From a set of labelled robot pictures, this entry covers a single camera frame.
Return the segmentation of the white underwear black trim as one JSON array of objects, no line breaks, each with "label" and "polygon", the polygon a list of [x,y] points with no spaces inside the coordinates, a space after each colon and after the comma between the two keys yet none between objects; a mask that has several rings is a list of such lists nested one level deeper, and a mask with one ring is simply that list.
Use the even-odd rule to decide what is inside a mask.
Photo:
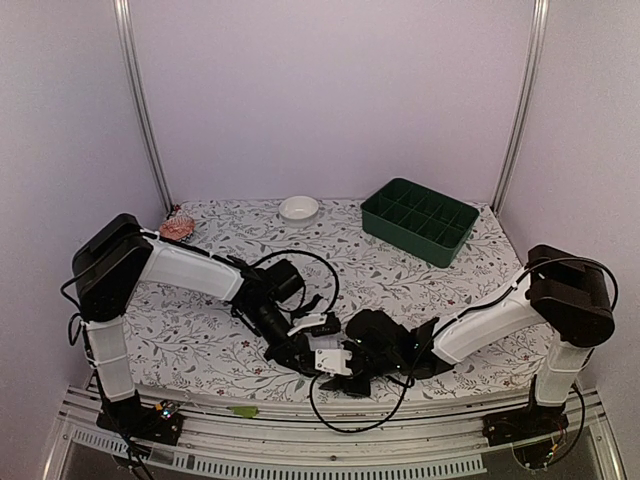
[{"label": "white underwear black trim", "polygon": [[341,338],[321,337],[314,340],[314,350],[344,350]]}]

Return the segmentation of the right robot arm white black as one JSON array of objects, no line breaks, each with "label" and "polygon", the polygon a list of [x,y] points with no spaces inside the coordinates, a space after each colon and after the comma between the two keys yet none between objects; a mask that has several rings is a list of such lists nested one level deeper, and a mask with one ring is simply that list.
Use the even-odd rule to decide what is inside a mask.
[{"label": "right robot arm white black", "polygon": [[334,377],[334,389],[368,396],[374,377],[429,379],[499,339],[546,324],[553,336],[535,374],[534,400],[516,421],[524,435],[537,436],[554,422],[555,408],[566,402],[591,352],[613,335],[618,297],[615,276],[602,263],[537,245],[494,292],[411,331],[382,311],[359,312],[347,324],[342,347],[318,350],[314,365]]}]

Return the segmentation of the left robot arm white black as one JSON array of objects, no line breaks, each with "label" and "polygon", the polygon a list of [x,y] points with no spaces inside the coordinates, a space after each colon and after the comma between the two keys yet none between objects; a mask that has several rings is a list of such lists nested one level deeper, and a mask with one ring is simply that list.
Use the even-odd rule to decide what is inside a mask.
[{"label": "left robot arm white black", "polygon": [[228,306],[267,345],[268,361],[301,375],[314,373],[304,333],[286,319],[280,304],[300,293],[303,279],[288,259],[264,265],[184,246],[119,214],[82,245],[71,260],[73,288],[85,323],[89,362],[111,402],[111,419],[128,434],[148,426],[148,412],[132,398],[136,387],[125,339],[124,317],[145,285],[199,295]]}]

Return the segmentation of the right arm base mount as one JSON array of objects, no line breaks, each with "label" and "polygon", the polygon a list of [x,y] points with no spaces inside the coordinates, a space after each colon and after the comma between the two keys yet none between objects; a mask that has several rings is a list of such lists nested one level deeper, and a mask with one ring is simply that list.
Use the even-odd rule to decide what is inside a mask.
[{"label": "right arm base mount", "polygon": [[527,406],[483,417],[482,434],[491,447],[510,445],[515,460],[524,468],[549,466],[566,437],[569,421],[564,407]]}]

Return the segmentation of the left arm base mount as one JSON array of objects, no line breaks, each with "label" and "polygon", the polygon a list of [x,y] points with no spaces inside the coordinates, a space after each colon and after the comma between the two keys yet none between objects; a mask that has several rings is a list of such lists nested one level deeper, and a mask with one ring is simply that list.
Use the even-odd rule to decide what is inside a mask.
[{"label": "left arm base mount", "polygon": [[96,425],[126,437],[176,446],[182,433],[184,416],[174,404],[163,401],[156,406],[144,406],[137,391],[128,399],[102,401]]}]

